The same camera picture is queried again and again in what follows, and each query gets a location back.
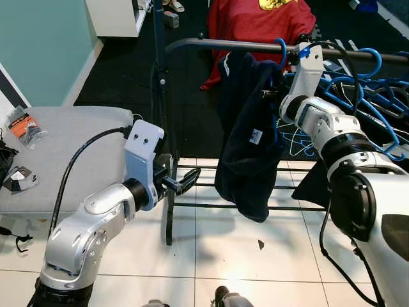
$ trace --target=white cabinet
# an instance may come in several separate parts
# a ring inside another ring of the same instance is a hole
[[[146,0],[86,0],[97,36],[138,37],[146,15]]]

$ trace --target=clothing rack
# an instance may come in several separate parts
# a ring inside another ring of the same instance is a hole
[[[215,166],[193,166],[193,165],[178,165],[179,153],[176,146],[176,138],[174,134],[174,125],[171,107],[171,95],[169,79],[167,76],[166,58],[170,53],[184,47],[196,47],[200,49],[224,49],[224,50],[241,50],[247,52],[264,52],[280,54],[282,52],[280,45],[268,43],[251,43],[251,42],[236,42],[225,40],[210,40],[204,38],[185,38],[178,40],[165,47],[165,31],[163,19],[162,0],[153,0],[153,23],[155,30],[155,64],[151,71],[151,82],[155,82],[158,88],[157,96],[159,102],[152,102],[152,121],[156,125],[164,128],[167,133],[167,139],[164,147],[164,152],[169,152],[173,157],[173,165],[170,168],[170,162],[167,165],[169,175],[176,179],[178,167],[181,168],[204,168],[215,169]],[[286,46],[287,51],[294,50],[295,46]],[[341,57],[341,53],[335,49],[322,49],[324,56]],[[369,52],[346,51],[351,59],[360,61],[376,61],[373,54]],[[382,60],[385,63],[399,64],[409,67],[409,58],[405,56],[381,54]],[[309,171],[309,169],[282,169],[278,171]],[[200,184],[196,186],[214,186],[214,184]],[[275,186],[274,189],[295,189],[290,186]],[[234,205],[212,205],[212,204],[196,204],[196,203],[178,203],[174,202],[174,193],[169,192],[167,196],[167,221],[166,221],[166,244],[172,245],[172,230],[173,230],[173,209],[177,207],[205,207],[205,208],[236,208]],[[269,207],[269,210],[296,210],[296,211],[326,211],[324,208],[307,208],[307,207]]]

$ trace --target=plastic bag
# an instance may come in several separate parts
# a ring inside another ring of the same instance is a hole
[[[47,135],[47,131],[41,129],[36,120],[20,106],[8,116],[8,128],[26,147],[33,149],[35,143]]]

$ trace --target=teal wall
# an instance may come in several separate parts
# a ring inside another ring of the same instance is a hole
[[[0,63],[32,106],[60,106],[98,38],[85,0],[0,0]]]

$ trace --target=white tile floor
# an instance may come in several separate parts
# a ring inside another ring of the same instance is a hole
[[[215,166],[217,161],[184,159],[181,164]],[[282,162],[280,168],[310,168],[310,162]],[[180,169],[183,176],[188,169]],[[203,170],[199,182],[213,182],[215,170]],[[280,171],[277,185],[294,186],[305,172]],[[213,187],[194,187],[185,203],[226,204]],[[291,191],[275,190],[270,206],[298,207]],[[302,206],[311,206],[302,202]],[[173,245],[164,244],[162,201],[111,241],[105,250],[90,306],[142,306],[161,299],[171,307],[209,307],[214,291],[226,285],[254,306],[367,306],[321,255],[321,212],[270,211],[265,223],[254,223],[235,209],[175,207]],[[13,225],[5,217],[2,226]],[[19,219],[13,231],[35,240],[20,255],[13,238],[0,237],[0,306],[25,306],[40,272],[48,223]],[[260,249],[258,240],[264,243]],[[359,287],[374,297],[349,240],[328,223],[325,244]]]

